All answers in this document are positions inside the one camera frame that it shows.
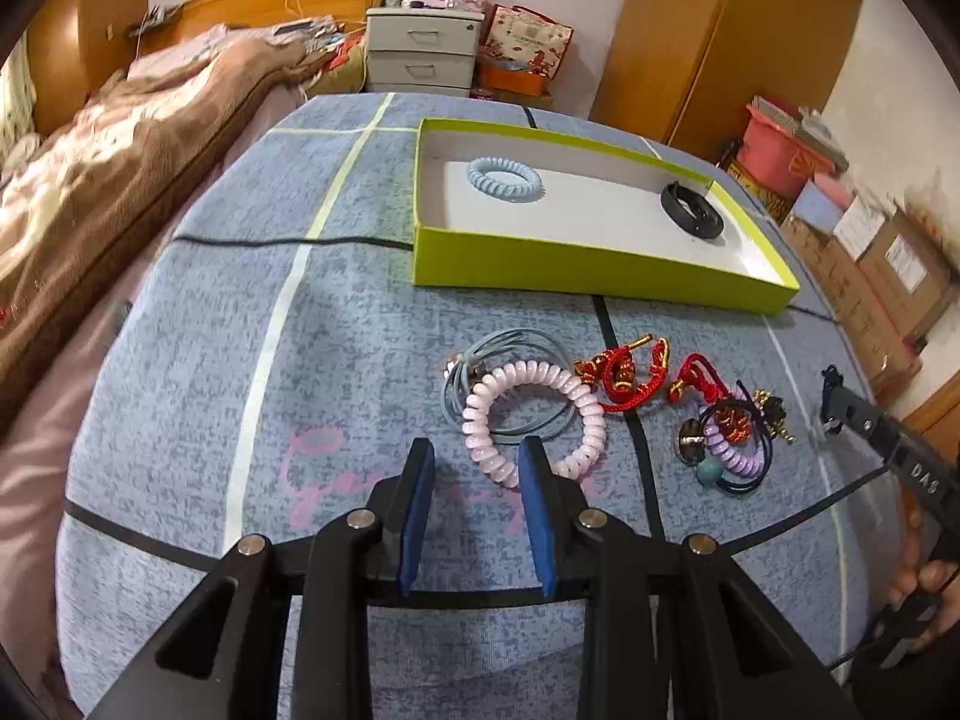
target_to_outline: hair accessory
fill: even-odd
[[[712,241],[723,232],[723,217],[702,194],[680,186],[679,181],[664,187],[661,206],[675,225],[704,241]]]
[[[494,357],[509,360],[527,351],[546,360],[549,365],[565,370],[573,369],[573,360],[568,351],[549,333],[533,327],[512,327],[490,333],[467,351],[451,352],[446,356],[443,389],[440,391],[440,402],[446,421],[452,427],[460,429],[472,388],[477,382],[486,380],[485,376],[490,373],[488,360]],[[565,403],[543,418],[515,428],[497,428],[491,430],[491,435],[497,443],[520,443],[525,436],[532,434],[539,435],[541,440],[546,442],[560,435],[566,426],[573,422],[574,413],[576,409],[573,405]]]
[[[786,423],[784,399],[770,394],[766,389],[757,389],[754,391],[754,403],[757,404],[757,408],[763,415],[763,421],[767,424],[771,439],[780,436],[787,443],[793,443],[794,437],[784,426],[784,423]]]
[[[733,399],[733,393],[727,389],[727,385],[724,384],[710,360],[697,352],[683,361],[683,365],[677,371],[677,378],[667,391],[667,400],[670,403],[676,403],[688,386],[697,389],[704,396],[708,406],[718,400]],[[750,415],[741,410],[718,409],[716,424],[728,442],[741,443],[750,437]]]
[[[507,460],[493,446],[488,415],[491,404],[503,392],[514,386],[539,384],[549,386],[566,395],[584,418],[584,437],[580,448],[575,449],[564,460],[550,464],[558,476],[577,479],[587,473],[600,457],[607,438],[603,408],[590,387],[569,370],[559,365],[536,360],[518,360],[508,362],[504,367],[495,368],[473,385],[472,393],[467,396],[467,408],[463,411],[463,432],[467,435],[467,449],[470,459],[477,463],[480,470],[499,485],[515,488],[520,483],[517,464]]]
[[[509,172],[518,175],[525,183],[505,184],[487,175],[489,172]],[[480,157],[467,165],[467,180],[470,184],[498,200],[517,202],[535,200],[544,192],[544,180],[532,167],[506,157]]]
[[[603,389],[613,403],[601,403],[607,413],[625,412],[646,403],[666,381],[670,367],[670,343],[658,338],[650,353],[650,378],[644,384],[635,382],[637,366],[632,357],[635,348],[653,341],[646,335],[617,349],[606,349],[589,360],[575,362],[574,370],[584,384],[603,384]]]
[[[681,425],[675,444],[677,454],[687,466],[693,466],[697,481],[704,487],[714,485],[725,493],[744,495],[752,493],[763,482],[773,461],[772,439],[765,419],[757,406],[746,398],[746,389],[737,382],[743,398],[724,398],[705,406],[698,419],[686,419]],[[751,454],[730,445],[717,426],[716,413],[722,409],[744,410],[755,425],[757,449]],[[704,452],[709,449],[710,455]],[[732,482],[724,478],[724,470],[748,477],[747,482]]]

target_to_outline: pink container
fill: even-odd
[[[851,204],[853,204],[853,195],[850,194],[850,190],[837,181],[832,175],[827,175],[824,172],[815,173],[813,183],[830,198],[830,202],[837,208],[846,211],[850,208]]]
[[[795,200],[815,172],[832,173],[834,163],[799,141],[784,127],[752,105],[750,124],[736,161],[767,189]]]

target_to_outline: hand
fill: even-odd
[[[947,579],[956,570],[956,562],[932,560],[920,567],[920,527],[923,525],[923,512],[919,509],[910,512],[906,522],[904,544],[901,550],[901,567],[894,576],[888,598],[897,607],[904,598],[917,587],[928,592],[939,592]],[[960,578],[943,590],[940,609],[929,626],[914,642],[912,651],[918,652],[929,645],[936,637],[944,635],[957,620],[960,620]]]

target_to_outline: teal bead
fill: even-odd
[[[721,476],[723,476],[723,463],[720,458],[710,455],[705,457],[702,463],[697,464],[697,481],[705,488],[713,487]]]

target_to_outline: light blue spiral hair tie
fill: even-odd
[[[489,172],[509,172],[518,175],[525,183],[505,184],[487,175]],[[506,157],[480,157],[467,165],[467,180],[474,189],[496,197],[498,200],[517,202],[535,200],[544,191],[544,182],[532,167]]]

